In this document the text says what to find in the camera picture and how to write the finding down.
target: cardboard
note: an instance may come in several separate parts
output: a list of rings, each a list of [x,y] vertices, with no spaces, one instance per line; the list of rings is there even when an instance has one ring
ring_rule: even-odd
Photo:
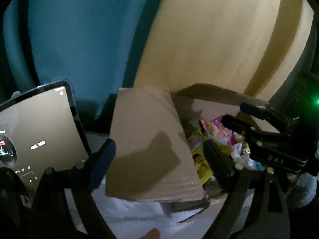
[[[160,202],[205,198],[181,121],[236,115],[244,101],[267,103],[207,84],[186,88],[173,99],[163,91],[120,89],[110,133],[117,153],[107,172],[107,196]]]
[[[110,137],[117,145],[106,195],[133,201],[192,201],[204,197],[169,93],[119,91]]]

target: yellow package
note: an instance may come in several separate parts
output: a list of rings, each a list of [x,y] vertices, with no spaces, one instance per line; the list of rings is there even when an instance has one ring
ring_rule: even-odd
[[[213,175],[212,170],[210,169],[208,162],[206,161],[203,153],[203,147],[197,148],[193,153],[193,160],[196,166],[198,177],[200,182],[204,185],[205,182]]]
[[[194,164],[196,166],[198,177],[200,178],[201,184],[204,185],[205,182],[213,175],[212,170],[209,167],[207,160],[205,159],[203,152],[203,143],[208,139],[213,139],[217,144],[219,149],[226,155],[230,155],[232,148],[227,145],[219,143],[218,138],[209,138],[201,132],[200,129],[196,130],[187,140],[189,144],[189,149],[192,153]]]

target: colorful candy wrapper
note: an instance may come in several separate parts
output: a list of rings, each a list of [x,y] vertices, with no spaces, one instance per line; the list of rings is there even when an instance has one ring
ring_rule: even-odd
[[[245,142],[245,137],[235,131],[232,132],[232,135],[236,141],[236,143]]]
[[[206,135],[209,138],[218,137],[223,138],[226,141],[226,144],[232,146],[236,144],[235,139],[232,135],[232,130],[226,128],[221,123],[221,119],[223,116],[218,117],[213,121],[207,121],[204,118],[200,117],[201,124],[205,130]]]
[[[189,149],[191,152],[194,152],[197,148],[203,146],[204,138],[200,129],[196,130],[188,139],[187,139]]]
[[[213,175],[212,170],[210,169],[208,162],[206,161],[203,153],[203,147],[197,148],[192,153],[194,164],[196,166],[196,171],[198,177],[200,178],[200,182],[204,185],[208,179]]]
[[[247,154],[247,155],[250,154],[250,148],[249,148],[249,144],[248,143],[245,142],[245,143],[242,144],[241,153],[242,154]]]

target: human hand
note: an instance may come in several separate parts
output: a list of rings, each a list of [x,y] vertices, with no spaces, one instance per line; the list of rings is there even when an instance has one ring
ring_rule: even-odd
[[[153,228],[146,235],[142,236],[140,239],[160,239],[160,231]]]

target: beige wall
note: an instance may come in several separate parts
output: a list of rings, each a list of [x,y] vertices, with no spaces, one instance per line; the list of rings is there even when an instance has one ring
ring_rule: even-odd
[[[162,0],[134,87],[204,82],[268,100],[296,65],[312,18],[305,0]]]

